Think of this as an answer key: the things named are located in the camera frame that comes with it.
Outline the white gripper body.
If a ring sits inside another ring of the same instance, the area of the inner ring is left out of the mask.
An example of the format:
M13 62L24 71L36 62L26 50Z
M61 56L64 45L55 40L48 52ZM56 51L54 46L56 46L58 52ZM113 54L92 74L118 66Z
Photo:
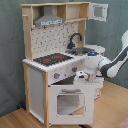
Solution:
M94 74L88 74L84 70L82 70L82 71L77 72L77 78L88 81L88 82L92 82L95 80L95 75Z

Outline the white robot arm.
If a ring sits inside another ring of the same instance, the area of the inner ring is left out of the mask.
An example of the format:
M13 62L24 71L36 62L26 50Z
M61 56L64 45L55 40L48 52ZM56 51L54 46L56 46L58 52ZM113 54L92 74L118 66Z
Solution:
M82 71L76 73L78 79L93 81L100 71L103 78L115 77L121 67L128 61L128 30L122 36L122 50L114 60L110 60L101 54L91 51L86 54L85 66Z

